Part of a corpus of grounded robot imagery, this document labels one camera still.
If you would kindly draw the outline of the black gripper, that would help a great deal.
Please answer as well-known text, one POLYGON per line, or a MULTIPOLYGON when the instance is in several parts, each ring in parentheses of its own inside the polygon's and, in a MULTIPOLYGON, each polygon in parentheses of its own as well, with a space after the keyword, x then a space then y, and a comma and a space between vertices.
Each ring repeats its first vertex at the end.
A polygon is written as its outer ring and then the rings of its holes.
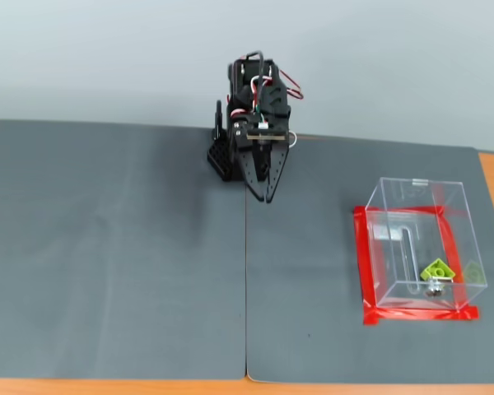
POLYGON ((280 77, 242 74, 232 78, 230 88, 230 135, 240 149, 240 172, 256 199, 271 203, 289 153, 287 88, 280 77))

